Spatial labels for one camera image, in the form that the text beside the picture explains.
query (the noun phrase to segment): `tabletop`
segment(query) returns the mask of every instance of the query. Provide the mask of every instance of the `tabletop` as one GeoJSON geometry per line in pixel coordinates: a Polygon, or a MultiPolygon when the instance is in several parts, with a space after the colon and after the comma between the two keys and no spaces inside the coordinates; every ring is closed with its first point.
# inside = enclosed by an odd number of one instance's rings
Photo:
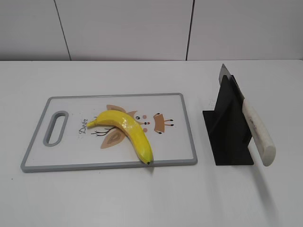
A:
{"type": "Polygon", "coordinates": [[[0,225],[267,227],[303,225],[303,61],[0,62],[0,225]],[[213,110],[222,63],[276,145],[262,165],[216,166],[201,112],[213,110]],[[184,95],[194,166],[23,173],[47,99],[184,95]]]}

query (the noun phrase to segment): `knife handle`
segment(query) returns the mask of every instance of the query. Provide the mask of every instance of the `knife handle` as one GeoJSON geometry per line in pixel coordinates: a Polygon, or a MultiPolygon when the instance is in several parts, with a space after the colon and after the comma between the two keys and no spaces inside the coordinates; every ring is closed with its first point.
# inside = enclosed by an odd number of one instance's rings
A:
{"type": "Polygon", "coordinates": [[[263,165],[271,165],[276,156],[276,147],[264,123],[247,99],[243,100],[242,112],[258,148],[263,165]]]}

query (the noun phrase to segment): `banana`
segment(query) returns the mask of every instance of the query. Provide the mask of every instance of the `banana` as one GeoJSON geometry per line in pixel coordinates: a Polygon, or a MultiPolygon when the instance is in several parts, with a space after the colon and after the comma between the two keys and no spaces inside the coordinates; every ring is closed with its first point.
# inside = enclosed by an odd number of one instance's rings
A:
{"type": "Polygon", "coordinates": [[[87,127],[92,128],[97,125],[113,125],[121,129],[132,142],[141,161],[149,164],[153,160],[152,149],[145,133],[133,117],[121,111],[107,110],[100,113],[94,121],[89,122],[87,127]]]}

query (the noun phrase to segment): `black knife stand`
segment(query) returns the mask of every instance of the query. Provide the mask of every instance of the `black knife stand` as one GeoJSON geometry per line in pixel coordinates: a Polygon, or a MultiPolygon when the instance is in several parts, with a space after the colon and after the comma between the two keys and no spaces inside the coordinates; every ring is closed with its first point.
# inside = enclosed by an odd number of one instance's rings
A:
{"type": "Polygon", "coordinates": [[[221,82],[213,111],[203,116],[217,166],[253,165],[247,148],[251,132],[227,76],[221,82]]]}

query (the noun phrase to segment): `knife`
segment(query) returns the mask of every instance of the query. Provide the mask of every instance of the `knife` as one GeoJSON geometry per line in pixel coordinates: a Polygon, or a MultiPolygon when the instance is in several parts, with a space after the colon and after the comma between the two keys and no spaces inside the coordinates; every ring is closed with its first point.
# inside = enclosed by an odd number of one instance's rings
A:
{"type": "Polygon", "coordinates": [[[221,84],[223,76],[227,76],[230,85],[240,103],[242,105],[242,112],[248,127],[250,128],[251,135],[254,138],[258,152],[262,159],[264,166],[269,166],[273,163],[276,156],[276,147],[257,112],[252,108],[248,100],[242,94],[236,79],[229,73],[226,66],[222,64],[219,83],[221,84]]]}

